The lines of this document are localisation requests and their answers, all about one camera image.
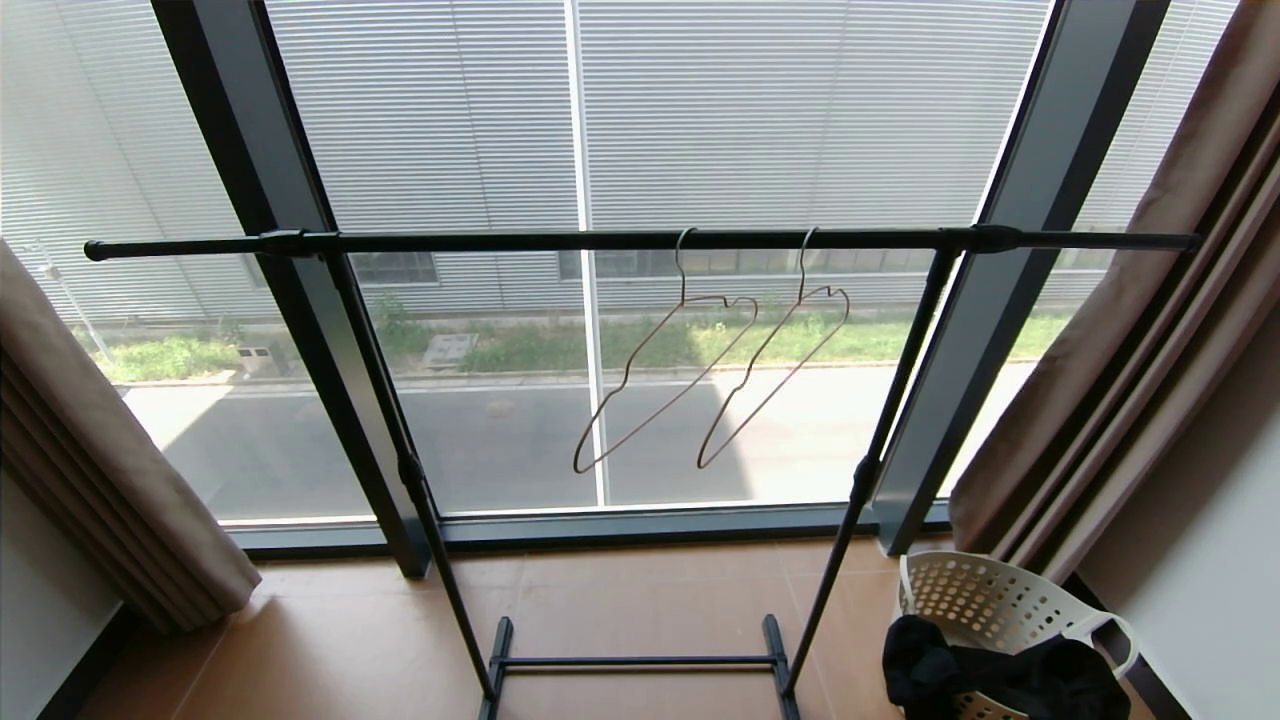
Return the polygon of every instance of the laundry basket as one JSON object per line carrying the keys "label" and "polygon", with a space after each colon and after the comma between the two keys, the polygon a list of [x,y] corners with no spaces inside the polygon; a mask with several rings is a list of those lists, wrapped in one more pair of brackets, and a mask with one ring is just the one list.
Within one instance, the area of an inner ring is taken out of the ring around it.
{"label": "laundry basket", "polygon": [[[1110,620],[1129,639],[1129,657],[1115,669],[1124,676],[1138,660],[1133,629],[1121,618],[1080,602],[1034,573],[982,555],[931,551],[902,557],[897,603],[937,625],[950,644],[1010,655],[1057,634],[1089,643]],[[960,720],[1028,720],[1028,716],[973,692],[955,697]]]}

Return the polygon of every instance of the black baseboard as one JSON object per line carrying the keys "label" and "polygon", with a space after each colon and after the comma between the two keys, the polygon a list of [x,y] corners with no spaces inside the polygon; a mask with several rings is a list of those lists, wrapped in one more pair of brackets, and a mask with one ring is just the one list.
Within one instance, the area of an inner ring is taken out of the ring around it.
{"label": "black baseboard", "polygon": [[64,720],[79,715],[90,693],[106,676],[108,670],[115,665],[125,643],[129,642],[141,624],[142,618],[122,605],[115,615],[108,620],[93,644],[84,652],[84,657],[81,657],[81,661],[63,680],[54,697],[45,703],[45,710],[38,716],[40,720]]}
{"label": "black baseboard", "polygon": [[[1075,597],[1082,601],[1097,607],[1098,610],[1107,610],[1098,596],[1093,594],[1089,585],[1076,575],[1071,574],[1070,578],[1062,587]],[[1098,643],[1102,644],[1102,650],[1107,652],[1111,657],[1126,657],[1129,655],[1129,643],[1125,641],[1124,634],[1115,623],[1108,623],[1103,626],[1097,635]],[[1190,714],[1187,708],[1178,702],[1178,698],[1169,692],[1165,683],[1156,675],[1151,665],[1147,664],[1147,659],[1138,656],[1138,662],[1129,670],[1126,675],[1129,684],[1133,685],[1134,692],[1142,698],[1151,714],[1156,716],[1156,720],[1190,720]]]}

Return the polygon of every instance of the black metal clothes rack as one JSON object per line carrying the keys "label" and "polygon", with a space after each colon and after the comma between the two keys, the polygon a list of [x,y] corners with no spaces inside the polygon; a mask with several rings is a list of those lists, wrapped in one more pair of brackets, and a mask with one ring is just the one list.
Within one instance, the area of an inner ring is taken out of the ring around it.
{"label": "black metal clothes rack", "polygon": [[[810,231],[698,231],[689,233],[684,241],[685,249],[696,250],[791,250],[800,246]],[[392,428],[398,459],[401,482],[408,491],[413,507],[422,523],[426,544],[440,575],[440,583],[449,600],[458,630],[467,648],[467,656],[480,684],[484,700],[480,705],[480,720],[494,720],[498,716],[498,702],[502,698],[503,680],[508,673],[521,669],[541,670],[581,670],[596,667],[626,673],[628,669],[667,667],[672,671],[740,670],[744,667],[769,671],[773,676],[778,697],[778,707],[783,720],[799,720],[800,708],[796,703],[796,682],[805,666],[805,660],[813,646],[819,623],[836,577],[844,562],[849,542],[863,507],[870,500],[872,491],[879,482],[883,454],[890,441],[890,430],[897,418],[904,398],[908,396],[909,380],[920,352],[929,322],[941,304],[947,278],[960,252],[1001,252],[1019,247],[1041,249],[1117,249],[1117,250],[1170,250],[1192,252],[1199,246],[1194,234],[1125,234],[1125,233],[1074,233],[1074,232],[1027,232],[1002,225],[973,225],[969,228],[942,228],[936,231],[813,231],[809,249],[923,249],[933,250],[934,259],[929,266],[920,302],[908,331],[902,354],[899,357],[888,395],[881,409],[876,430],[872,434],[867,455],[854,470],[849,506],[836,532],[835,544],[827,559],[827,565],[818,585],[809,618],[805,621],[796,646],[794,660],[788,662],[782,632],[777,619],[771,614],[763,620],[764,647],[762,655],[673,655],[673,656],[605,656],[605,657],[520,657],[511,655],[511,642],[515,625],[509,618],[498,621],[493,652],[488,661],[481,655],[476,642],[466,605],[458,589],[457,578],[444,547],[439,514],[431,497],[426,475],[419,460],[408,428],[401,414],[396,391],[385,365],[379,361],[380,354],[374,329],[364,311],[360,288],[349,265],[343,263],[347,252],[467,252],[467,251],[531,251],[531,250],[671,250],[680,237],[678,231],[643,232],[543,232],[543,233],[477,233],[477,234],[365,234],[342,232],[275,231],[261,236],[229,240],[204,241],[160,241],[160,242],[120,242],[104,243],[90,241],[84,245],[84,255],[91,260],[113,258],[154,258],[172,255],[224,255],[262,252],[287,256],[319,255],[344,272],[334,273],[338,292],[344,309],[351,318],[356,340],[366,366],[372,373],[374,391],[383,416]]]}

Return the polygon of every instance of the road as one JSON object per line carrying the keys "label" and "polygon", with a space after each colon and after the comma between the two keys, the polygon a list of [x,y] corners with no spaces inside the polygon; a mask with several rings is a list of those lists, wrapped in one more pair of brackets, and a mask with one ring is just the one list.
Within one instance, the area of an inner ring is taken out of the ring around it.
{"label": "road", "polygon": [[[1010,365],[1001,374],[959,466],[1029,370]],[[842,500],[891,375],[892,368],[805,370],[710,468],[698,470],[694,460],[707,427],[741,380],[717,375],[608,457],[608,503]],[[753,374],[724,425],[741,423],[781,378],[778,372]],[[625,436],[685,384],[627,387],[605,410],[608,437]],[[370,514],[317,396],[303,388],[132,388],[124,400],[221,520]],[[408,388],[401,391],[401,404],[444,511],[596,505],[595,473],[579,475],[571,468],[593,410],[585,384]]]}

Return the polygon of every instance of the wire hanger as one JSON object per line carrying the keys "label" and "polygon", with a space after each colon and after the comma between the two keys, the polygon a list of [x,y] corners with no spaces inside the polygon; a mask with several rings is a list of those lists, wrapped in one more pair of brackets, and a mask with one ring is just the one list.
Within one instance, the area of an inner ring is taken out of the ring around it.
{"label": "wire hanger", "polygon": [[[622,447],[625,442],[635,437],[636,433],[643,430],[645,425],[652,423],[658,415],[666,413],[667,409],[675,405],[677,400],[687,395],[689,391],[694,389],[694,387],[703,378],[705,378],[708,373],[712,372],[712,368],[714,368],[716,364],[719,363],[722,357],[728,355],[728,351],[732,350],[735,345],[737,345],[737,341],[742,340],[742,336],[746,334],[746,331],[751,329],[751,327],[755,325],[756,318],[760,316],[760,304],[751,297],[735,297],[732,300],[730,300],[728,296],[726,295],[699,295],[696,297],[689,297],[687,295],[689,277],[685,274],[685,265],[680,261],[680,250],[681,245],[684,245],[685,242],[685,238],[689,237],[689,234],[692,233],[695,229],[696,228],[686,228],[684,232],[680,233],[680,237],[676,240],[676,269],[680,270],[680,302],[677,302],[676,306],[672,307],[671,311],[667,313],[667,315],[662,320],[659,320],[658,324],[653,327],[652,331],[649,331],[649,334],[644,336],[644,340],[640,341],[640,345],[637,345],[636,348],[631,351],[631,355],[627,357],[626,365],[622,369],[622,383],[618,384],[618,387],[609,391],[608,395],[605,395],[604,398],[600,400],[600,406],[595,409],[595,413],[593,413],[591,418],[586,421],[586,429],[582,430],[582,437],[579,438],[577,447],[573,448],[575,473],[582,474],[594,468],[598,462],[608,457],[614,450]],[[698,373],[698,377],[690,380],[687,386],[681,388],[681,391],[677,392],[675,396],[672,396],[671,400],[668,400],[662,407],[659,407],[652,415],[645,418],[644,421],[636,425],[630,433],[623,436],[622,439],[614,442],[613,447],[602,451],[600,456],[593,460],[589,465],[582,465],[582,446],[586,445],[586,438],[591,437],[591,428],[595,427],[596,420],[599,420],[600,415],[604,413],[604,406],[609,404],[609,400],[612,400],[614,395],[622,392],[622,389],[627,387],[627,382],[630,382],[631,379],[631,365],[635,363],[636,356],[640,355],[640,351],[644,350],[644,346],[648,345],[649,341],[653,340],[655,334],[658,334],[658,331],[660,331],[663,325],[666,325],[667,322],[676,315],[676,313],[684,310],[686,305],[694,302],[701,302],[705,300],[718,300],[721,305],[724,306],[726,309],[733,307],[744,302],[750,302],[751,319],[748,320],[746,325],[744,325],[742,329],[739,331],[736,336],[733,336],[733,340],[724,346],[724,350],[721,350],[719,355],[712,359],[712,361],[705,368],[703,368],[703,372]]]}
{"label": "wire hanger", "polygon": [[[805,286],[804,254],[805,250],[808,250],[809,247],[809,240],[817,232],[818,227],[814,225],[808,233],[805,233],[804,241],[800,243],[800,291],[796,293],[796,301],[791,305],[791,309],[788,309],[787,313],[782,315],[782,319],[778,320],[778,324],[773,328],[772,332],[769,332],[768,337],[764,338],[764,342],[760,343],[759,348],[756,348],[755,355],[751,355],[751,360],[746,364],[746,374],[742,375],[742,382],[740,382],[733,389],[731,389],[728,392],[728,396],[724,397],[724,402],[721,404],[719,413],[716,414],[716,419],[712,421],[712,427],[707,429],[707,434],[703,437],[703,445],[698,448],[699,470],[703,470],[708,465],[710,465],[712,461],[716,460],[716,457],[718,457],[719,454],[723,452],[726,447],[728,447],[728,443],[733,442],[733,438],[737,437],[737,433],[742,432],[742,428],[745,428],[746,424],[750,423],[755,418],[755,415],[759,414],[759,411],[763,410],[764,406],[771,400],[773,400],[773,396],[777,395],[780,389],[782,389],[782,386],[787,384],[787,382],[790,382],[791,378],[794,378],[795,374],[800,372],[800,368],[804,368],[805,363],[808,363],[814,355],[817,355],[818,351],[822,350],[823,346],[826,346],[827,342],[831,341],[831,338],[836,337],[836,333],[840,332],[840,328],[845,327],[845,323],[849,322],[849,314],[852,310],[852,304],[849,300],[847,292],[829,284],[824,284],[822,287],[810,290],[809,292],[805,292],[804,290]],[[780,382],[777,387],[769,391],[769,395],[764,396],[764,400],[762,400],[760,404],[755,406],[755,410],[751,410],[751,413],[746,416],[746,419],[742,420],[742,423],[737,428],[735,428],[733,432],[731,432],[728,437],[724,438],[724,442],[722,442],[719,447],[713,450],[710,456],[708,457],[707,446],[710,445],[712,436],[716,434],[716,428],[719,427],[721,420],[724,419],[724,413],[728,410],[730,404],[733,402],[733,396],[737,395],[740,389],[746,387],[746,382],[751,378],[751,369],[755,368],[755,361],[760,359],[760,355],[764,352],[764,348],[768,347],[771,342],[773,342],[773,338],[778,334],[778,331],[782,329],[782,325],[787,323],[791,315],[797,309],[800,309],[800,306],[804,305],[806,300],[818,295],[819,292],[826,293],[826,297],[835,297],[838,295],[845,299],[845,314],[841,315],[840,322],[836,323],[836,327],[833,327],[829,333],[827,333],[826,336],[823,336],[820,341],[818,341],[818,345],[813,346],[813,350],[810,350],[808,355],[805,355],[804,357],[800,359],[799,363],[796,363],[796,366],[792,368],[791,372],[787,373],[785,378],[782,378],[782,382]]]}

